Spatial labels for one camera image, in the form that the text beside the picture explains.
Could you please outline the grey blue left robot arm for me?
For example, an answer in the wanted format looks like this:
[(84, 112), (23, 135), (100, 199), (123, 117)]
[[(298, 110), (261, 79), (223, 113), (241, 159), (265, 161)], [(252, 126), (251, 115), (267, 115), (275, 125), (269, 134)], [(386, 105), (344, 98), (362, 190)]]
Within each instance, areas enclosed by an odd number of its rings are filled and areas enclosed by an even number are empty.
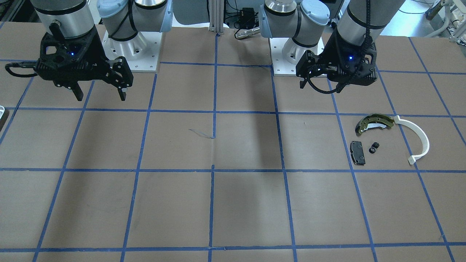
[(300, 88), (309, 84), (321, 94), (332, 94), (377, 80), (375, 40), (402, 5), (402, 0), (351, 0), (319, 55), (311, 48), (331, 19), (322, 1), (265, 0), (258, 21), (262, 37), (288, 38), (291, 46), (304, 49), (294, 56)]

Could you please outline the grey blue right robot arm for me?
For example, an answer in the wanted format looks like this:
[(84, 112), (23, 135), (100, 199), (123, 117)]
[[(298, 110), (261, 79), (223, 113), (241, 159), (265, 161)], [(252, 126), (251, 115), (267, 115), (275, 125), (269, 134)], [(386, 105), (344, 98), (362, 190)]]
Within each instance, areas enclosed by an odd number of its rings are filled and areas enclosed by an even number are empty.
[(113, 85), (124, 101), (133, 85), (129, 61), (148, 55), (143, 32), (168, 32), (173, 21), (171, 0), (99, 0), (98, 14), (108, 34), (108, 48), (100, 41), (85, 0), (33, 0), (46, 28), (40, 56), (33, 70), (37, 76), (83, 99), (79, 81), (101, 80)]

